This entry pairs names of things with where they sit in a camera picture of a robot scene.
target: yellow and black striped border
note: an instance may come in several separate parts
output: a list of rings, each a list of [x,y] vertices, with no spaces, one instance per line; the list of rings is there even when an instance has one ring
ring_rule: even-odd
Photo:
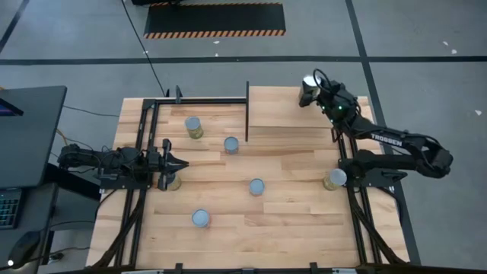
[[[207,37],[274,37],[283,36],[285,30],[220,30],[146,33],[145,39],[207,38]]]
[[[196,3],[196,4],[185,4],[185,3],[179,3],[179,6],[203,6],[203,5],[281,5],[282,3],[215,3],[215,4],[206,4],[206,3]],[[168,2],[164,3],[154,3],[151,4],[151,7],[155,6],[162,6],[162,5],[169,5]]]

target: can lid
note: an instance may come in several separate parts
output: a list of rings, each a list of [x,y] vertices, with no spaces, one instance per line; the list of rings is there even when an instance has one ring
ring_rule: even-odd
[[[190,130],[198,129],[201,123],[199,122],[199,118],[196,116],[190,116],[186,118],[184,122],[186,124],[186,128]]]
[[[233,151],[238,148],[238,139],[235,137],[228,137],[225,139],[224,146],[225,149]]]
[[[303,81],[310,87],[316,87],[317,83],[321,84],[321,78],[317,77],[316,81],[314,80],[314,77],[312,75],[306,75],[303,78]]]
[[[253,195],[261,195],[264,193],[265,188],[266,185],[264,185],[264,182],[261,179],[253,179],[250,181],[250,192]]]
[[[329,173],[329,181],[336,185],[343,186],[347,182],[347,174],[345,171],[335,168]]]
[[[193,224],[195,226],[202,228],[208,225],[210,221],[210,214],[208,214],[204,209],[198,209],[193,213],[191,219],[193,220]]]

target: tin can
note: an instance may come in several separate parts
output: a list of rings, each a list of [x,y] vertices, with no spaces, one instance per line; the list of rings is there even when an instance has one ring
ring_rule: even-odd
[[[176,174],[172,174],[173,177],[167,178],[167,190],[174,191],[181,187],[181,179]]]
[[[235,137],[226,138],[225,142],[224,142],[224,146],[225,146],[225,151],[228,154],[233,155],[233,154],[238,153],[238,139],[237,138],[235,138]]]
[[[198,117],[190,116],[186,118],[184,123],[186,124],[189,137],[192,139],[200,139],[203,136],[203,129],[201,128],[201,123]]]
[[[331,170],[329,174],[323,178],[323,186],[329,191],[339,189],[340,187],[344,186],[346,182],[347,174],[345,171],[339,168]]]
[[[210,224],[210,214],[204,209],[198,209],[191,216],[191,221],[198,228],[207,228]]]
[[[299,90],[299,106],[305,107],[317,99],[320,94],[321,78],[315,78],[312,75],[306,75],[301,82]]]
[[[261,179],[253,179],[250,181],[249,191],[254,196],[261,196],[264,193],[266,185]]]

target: computer monitor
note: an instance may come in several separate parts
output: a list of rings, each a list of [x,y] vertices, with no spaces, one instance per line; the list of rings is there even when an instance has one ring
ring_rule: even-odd
[[[0,98],[0,116],[22,116],[24,111]]]

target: wooden tabletop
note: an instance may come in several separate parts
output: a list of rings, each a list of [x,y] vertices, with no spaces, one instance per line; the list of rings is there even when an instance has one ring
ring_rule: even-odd
[[[331,124],[318,107],[298,107],[298,92],[299,88],[250,87],[248,142],[243,104],[161,106],[155,144],[161,150],[162,139],[169,138],[174,156],[190,166],[178,173],[183,184],[177,191],[148,191],[137,269],[173,269],[176,263],[186,269],[359,264],[346,191],[328,191],[322,185],[339,158]],[[135,146],[142,101],[124,100],[114,148]],[[372,119],[368,99],[361,97],[359,103],[362,115]],[[201,139],[187,135],[188,116],[201,119]],[[239,139],[237,155],[224,152],[228,136]],[[380,146],[370,140],[358,141],[358,147],[380,153]],[[265,182],[262,196],[250,195],[253,178]],[[394,200],[376,189],[368,194],[376,229],[399,257],[408,260]],[[118,233],[125,195],[119,190],[101,206],[88,265]],[[191,214],[197,209],[210,213],[208,228],[192,224]],[[373,262],[367,232],[362,231],[368,260]],[[131,242],[129,235],[124,262]]]

